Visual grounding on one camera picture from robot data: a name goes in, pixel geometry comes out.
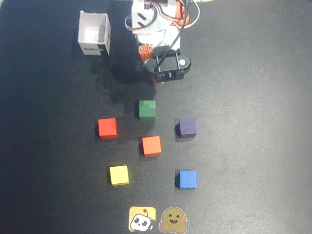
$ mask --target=red block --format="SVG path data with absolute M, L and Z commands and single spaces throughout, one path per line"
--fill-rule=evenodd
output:
M 102 139 L 118 138 L 117 123 L 115 118 L 103 118 L 98 120 L 98 133 Z

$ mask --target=orange block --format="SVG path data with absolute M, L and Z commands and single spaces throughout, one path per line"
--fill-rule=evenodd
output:
M 144 156 L 156 156 L 161 154 L 160 136 L 144 137 L 142 141 Z

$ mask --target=purple block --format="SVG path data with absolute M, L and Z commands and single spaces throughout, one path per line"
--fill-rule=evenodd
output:
M 197 133 L 196 119 L 194 118 L 181 118 L 179 120 L 180 137 L 195 137 Z

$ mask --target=hugging face emoji sticker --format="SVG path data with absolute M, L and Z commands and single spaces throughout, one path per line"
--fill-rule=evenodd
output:
M 170 207 L 166 209 L 162 214 L 159 230 L 164 233 L 186 233 L 187 226 L 184 211 L 178 207 Z

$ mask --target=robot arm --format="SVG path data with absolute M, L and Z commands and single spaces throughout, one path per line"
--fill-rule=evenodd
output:
M 156 82 L 182 79 L 191 67 L 190 59 L 180 52 L 180 35 L 199 18 L 200 9 L 192 2 L 198 8 L 198 16 L 189 23 L 190 0 L 133 1 L 125 26 L 135 34 L 144 68 Z M 132 27 L 127 24 L 130 19 Z

